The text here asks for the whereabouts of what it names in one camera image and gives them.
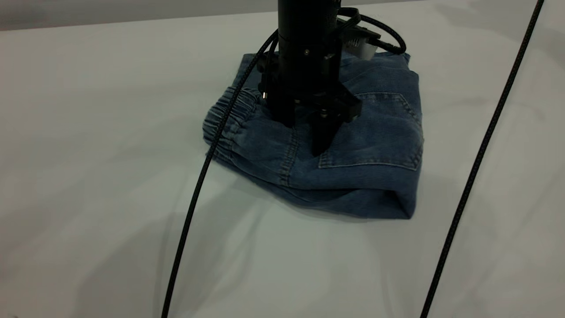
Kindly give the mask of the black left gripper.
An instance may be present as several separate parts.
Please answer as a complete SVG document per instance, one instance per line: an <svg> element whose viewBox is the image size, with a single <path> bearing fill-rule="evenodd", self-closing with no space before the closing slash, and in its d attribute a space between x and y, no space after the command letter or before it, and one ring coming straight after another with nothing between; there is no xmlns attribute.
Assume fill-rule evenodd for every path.
<svg viewBox="0 0 565 318"><path fill-rule="evenodd" d="M341 127L361 115L362 102L339 80L342 42L305 46L280 42L280 52L260 55L260 93L271 117L295 125L295 106L313 113L313 156L329 147Z"/></svg>

